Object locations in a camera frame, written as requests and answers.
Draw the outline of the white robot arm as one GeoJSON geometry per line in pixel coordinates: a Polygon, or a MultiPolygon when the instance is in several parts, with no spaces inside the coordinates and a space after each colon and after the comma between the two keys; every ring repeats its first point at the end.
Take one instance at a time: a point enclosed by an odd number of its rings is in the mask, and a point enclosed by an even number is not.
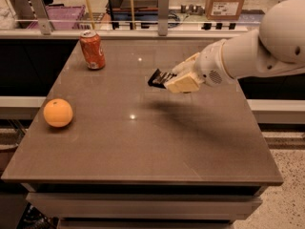
{"type": "Polygon", "coordinates": [[[304,72],[305,0],[286,0],[267,11],[257,29],[216,41],[173,68],[165,83],[172,93],[191,93],[205,84],[230,84],[245,77],[304,72]]]}

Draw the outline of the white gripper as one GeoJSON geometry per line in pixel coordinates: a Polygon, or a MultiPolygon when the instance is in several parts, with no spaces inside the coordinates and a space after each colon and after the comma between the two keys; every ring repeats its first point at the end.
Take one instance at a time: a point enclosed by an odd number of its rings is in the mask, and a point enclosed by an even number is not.
{"type": "Polygon", "coordinates": [[[172,69],[174,76],[164,83],[165,88],[171,93],[192,93],[200,89],[204,82],[211,87],[218,87],[234,83],[228,74],[222,57],[225,39],[212,43],[201,53],[195,53],[172,69]],[[188,72],[195,65],[199,76],[195,72],[188,72]]]}

